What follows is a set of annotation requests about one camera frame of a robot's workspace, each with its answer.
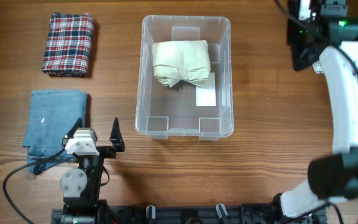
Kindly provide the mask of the blue denim jeans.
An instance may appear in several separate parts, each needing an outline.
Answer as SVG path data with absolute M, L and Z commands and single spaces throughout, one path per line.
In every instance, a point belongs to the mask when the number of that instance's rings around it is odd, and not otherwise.
M 62 141 L 80 118 L 86 121 L 87 93 L 80 90 L 34 90 L 31 93 L 29 124 L 23 146 L 27 149 L 29 172 L 35 175 L 76 157 L 60 154 L 57 158 L 34 164 L 63 149 Z

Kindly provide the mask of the black garment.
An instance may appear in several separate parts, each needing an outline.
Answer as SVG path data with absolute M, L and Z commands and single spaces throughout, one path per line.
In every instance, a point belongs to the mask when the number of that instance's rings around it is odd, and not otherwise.
M 296 72 L 304 70 L 318 61 L 319 53 L 315 45 L 295 44 L 290 48 L 293 69 Z

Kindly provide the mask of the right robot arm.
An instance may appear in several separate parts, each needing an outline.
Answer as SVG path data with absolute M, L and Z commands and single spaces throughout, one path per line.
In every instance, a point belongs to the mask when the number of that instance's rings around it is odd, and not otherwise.
M 285 222 L 358 198 L 358 19 L 290 17 L 288 43 L 295 70 L 317 62 L 323 71 L 333 117 L 333 153 L 311 161 L 306 180 L 279 196 Z

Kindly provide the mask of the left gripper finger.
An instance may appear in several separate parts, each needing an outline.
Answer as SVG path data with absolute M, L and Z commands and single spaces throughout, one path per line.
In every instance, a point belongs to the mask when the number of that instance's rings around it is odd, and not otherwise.
M 74 137 L 74 134 L 76 132 L 76 130 L 78 128 L 82 128 L 83 127 L 83 122 L 81 118 L 78 118 L 75 122 L 75 124 L 73 125 L 73 127 L 69 130 L 69 132 L 66 133 L 65 135 L 65 139 L 71 139 Z
M 122 138 L 121 130 L 119 128 L 119 120 L 117 117 L 114 118 L 114 122 L 112 125 L 111 134 L 109 137 L 110 142 L 113 147 L 124 147 L 124 140 Z

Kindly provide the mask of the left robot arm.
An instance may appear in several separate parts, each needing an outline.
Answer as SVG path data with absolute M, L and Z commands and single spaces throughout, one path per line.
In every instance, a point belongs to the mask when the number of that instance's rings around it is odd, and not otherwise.
M 66 171 L 60 180 L 64 206 L 54 210 L 52 223 L 118 223 L 119 219 L 109 208 L 106 200 L 99 199 L 105 159 L 115 159 L 117 152 L 125 150 L 119 129 L 119 120 L 114 119 L 109 140 L 110 146 L 97 146 L 98 137 L 92 128 L 82 127 L 79 118 L 62 140 L 65 152 L 78 159 L 78 167 Z

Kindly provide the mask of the cream white cloth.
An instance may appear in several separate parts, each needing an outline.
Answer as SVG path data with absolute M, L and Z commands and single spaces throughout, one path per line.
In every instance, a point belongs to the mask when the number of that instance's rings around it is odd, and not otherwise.
M 154 77 L 163 85 L 180 81 L 201 88 L 209 85 L 211 62 L 206 40 L 157 42 L 152 46 Z

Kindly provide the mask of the red plaid shirt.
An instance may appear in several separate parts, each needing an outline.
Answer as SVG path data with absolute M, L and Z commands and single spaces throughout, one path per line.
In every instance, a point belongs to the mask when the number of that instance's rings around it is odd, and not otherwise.
M 50 18 L 42 71 L 55 77 L 86 77 L 94 24 L 88 13 L 54 12 Z

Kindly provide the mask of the white printed t-shirt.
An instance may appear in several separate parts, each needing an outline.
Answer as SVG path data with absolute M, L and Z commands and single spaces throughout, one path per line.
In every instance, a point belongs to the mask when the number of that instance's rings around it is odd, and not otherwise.
M 317 61 L 312 64 L 313 70 L 316 74 L 323 74 L 323 69 L 321 67 L 320 61 Z

